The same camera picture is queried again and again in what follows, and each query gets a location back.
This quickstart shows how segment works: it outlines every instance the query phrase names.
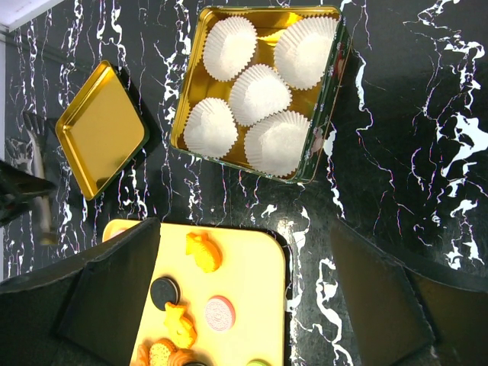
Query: yellow tray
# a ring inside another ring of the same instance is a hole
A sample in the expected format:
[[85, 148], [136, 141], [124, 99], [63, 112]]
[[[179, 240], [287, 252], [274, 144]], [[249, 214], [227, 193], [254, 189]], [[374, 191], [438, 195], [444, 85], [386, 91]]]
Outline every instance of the yellow tray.
[[[137, 223], [112, 220], [104, 230], [103, 240]], [[222, 266], [210, 274], [203, 273], [193, 256], [185, 254], [186, 234], [203, 231], [219, 245], [223, 255]], [[199, 361], [208, 366], [245, 366], [260, 359], [271, 366], [283, 365], [285, 260], [272, 237], [258, 231], [163, 223], [152, 281], [166, 275], [178, 282], [180, 303], [188, 304], [188, 314], [198, 334], [191, 349]], [[228, 332], [214, 332], [205, 322], [204, 307], [214, 295], [228, 298], [236, 310], [236, 323]], [[133, 362], [140, 343], [169, 337], [164, 319], [165, 313], [154, 306], [148, 293]]]
[[59, 118], [56, 135], [87, 200], [97, 197], [148, 139], [108, 61], [97, 66]]

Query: chocolate sandwich cookie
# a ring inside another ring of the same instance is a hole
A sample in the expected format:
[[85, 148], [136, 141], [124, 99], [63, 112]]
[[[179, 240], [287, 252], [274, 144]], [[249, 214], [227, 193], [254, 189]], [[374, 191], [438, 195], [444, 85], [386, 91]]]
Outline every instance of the chocolate sandwich cookie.
[[151, 284], [151, 299], [154, 306], [165, 311], [165, 304], [178, 304], [180, 288], [176, 281], [168, 277], [160, 277]]

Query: orange toy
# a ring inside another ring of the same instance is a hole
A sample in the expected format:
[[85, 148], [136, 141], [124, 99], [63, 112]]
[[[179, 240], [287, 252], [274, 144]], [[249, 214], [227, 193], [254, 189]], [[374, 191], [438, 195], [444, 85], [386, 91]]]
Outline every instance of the orange toy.
[[176, 352], [176, 347], [169, 339], [160, 339], [149, 350], [149, 366], [168, 366], [169, 357]]
[[178, 352], [169, 356], [168, 366], [185, 366], [194, 361], [196, 360], [192, 351], [189, 349], [180, 349]]
[[197, 340], [197, 333], [193, 323], [184, 316], [187, 307], [166, 303], [165, 310], [165, 326], [168, 328], [171, 339], [179, 348], [190, 348]]
[[136, 366], [149, 366], [149, 348], [146, 345], [137, 347]]
[[188, 233], [186, 254], [193, 254], [195, 263], [205, 273], [214, 272], [222, 265], [222, 255], [217, 246], [208, 239], [208, 234]]

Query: black marble countertop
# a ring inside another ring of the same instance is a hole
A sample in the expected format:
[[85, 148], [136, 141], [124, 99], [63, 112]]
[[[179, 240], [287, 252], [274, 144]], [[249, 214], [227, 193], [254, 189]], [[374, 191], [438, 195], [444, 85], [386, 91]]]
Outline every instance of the black marble countertop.
[[[284, 185], [170, 148], [203, 7], [325, 3], [343, 11], [355, 51], [315, 181]], [[102, 59], [130, 74], [162, 142], [86, 201], [48, 136], [60, 244], [40, 246], [35, 213], [25, 214], [5, 227], [5, 277], [98, 244], [114, 218], [274, 230], [291, 254], [291, 364], [360, 364], [329, 244], [331, 217], [373, 242], [488, 275], [485, 10], [483, 0], [62, 2], [7, 46], [7, 161], [32, 169], [22, 111], [58, 117]]]

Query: square tin box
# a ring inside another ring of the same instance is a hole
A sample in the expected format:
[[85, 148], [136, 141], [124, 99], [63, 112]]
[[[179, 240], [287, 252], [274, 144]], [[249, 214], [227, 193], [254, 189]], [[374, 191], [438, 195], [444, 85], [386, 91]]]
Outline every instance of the square tin box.
[[[313, 16], [328, 16], [337, 19], [335, 38], [329, 54], [326, 72], [321, 83], [312, 89], [301, 91], [291, 87], [292, 102], [288, 108], [307, 117], [310, 128], [305, 141], [300, 164], [295, 172], [284, 178], [266, 175], [254, 170], [246, 159], [244, 151], [244, 137], [250, 127], [237, 125], [238, 138], [232, 149], [221, 159], [188, 151], [183, 139], [186, 121], [191, 109], [205, 98], [222, 98], [229, 100], [230, 90], [237, 78], [229, 82], [219, 82], [213, 79], [204, 68], [204, 44], [210, 29], [220, 20], [241, 16], [247, 18], [258, 32], [258, 46], [251, 63], [252, 66], [264, 63], [275, 67], [273, 52], [279, 37], [284, 30], [301, 19]], [[330, 116], [336, 102], [342, 73], [352, 48], [351, 38], [345, 28], [345, 19], [339, 9], [334, 6], [298, 6], [290, 8], [258, 7], [237, 8], [217, 7], [205, 8], [198, 18], [193, 47], [191, 49], [188, 70], [181, 87], [180, 100], [176, 110], [175, 120], [171, 132], [171, 145], [179, 151], [197, 156], [220, 164], [242, 169], [285, 183], [307, 183], [313, 180], [318, 166], [320, 154], [323, 151], [323, 142], [329, 127]]]

